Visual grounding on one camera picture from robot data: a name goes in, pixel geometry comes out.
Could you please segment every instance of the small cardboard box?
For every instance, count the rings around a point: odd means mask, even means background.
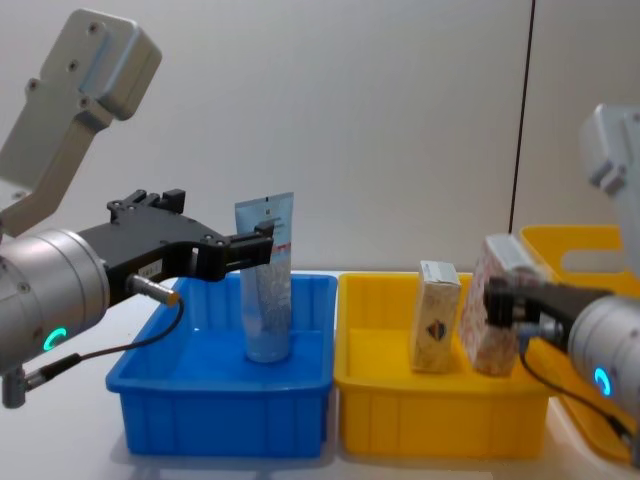
[[[502,276],[513,285],[536,285],[545,281],[545,275],[513,235],[485,238],[458,334],[474,370],[486,375],[509,376],[518,355],[518,340],[513,329],[486,323],[484,286],[492,276]]]
[[[446,372],[460,296],[456,269],[445,262],[420,262],[420,286],[409,340],[411,368]]]

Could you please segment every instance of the green indicator light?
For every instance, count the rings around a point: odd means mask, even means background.
[[[47,339],[44,341],[44,345],[42,346],[42,348],[44,349],[45,352],[48,352],[49,350],[51,350],[53,347],[56,346],[56,340],[60,339],[61,337],[64,338],[67,336],[67,329],[64,327],[59,327],[56,328],[53,332],[51,332],[49,334],[49,336],[47,337]]]

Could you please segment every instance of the yellow plastic bin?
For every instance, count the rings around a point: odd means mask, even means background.
[[[640,281],[629,271],[618,273],[573,272],[565,269],[563,259],[571,251],[622,250],[618,227],[608,225],[540,225],[520,232],[529,251],[551,270],[553,280],[581,287],[606,288],[620,295],[640,297]],[[553,362],[555,374],[562,385],[587,398],[608,413],[618,417],[630,431],[635,431],[633,419],[600,395],[596,388],[583,381],[566,355],[551,346],[541,346]],[[570,398],[561,397],[575,425],[587,443],[600,455],[612,460],[629,462],[629,449],[613,433],[602,417]]]
[[[464,299],[471,275],[460,280]],[[510,378],[475,373],[456,336],[450,373],[411,371],[417,286],[416,274],[340,277],[335,379],[345,449],[378,456],[537,456],[550,392],[519,362]],[[528,359],[544,374],[540,347],[532,342]]]

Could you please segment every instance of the white box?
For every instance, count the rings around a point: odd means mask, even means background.
[[[409,339],[412,370],[448,370],[459,297],[460,280],[453,265],[420,262],[420,285]]]

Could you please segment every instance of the printed logo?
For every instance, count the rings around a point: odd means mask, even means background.
[[[427,327],[427,333],[438,342],[447,334],[447,326],[439,320],[436,320]]]

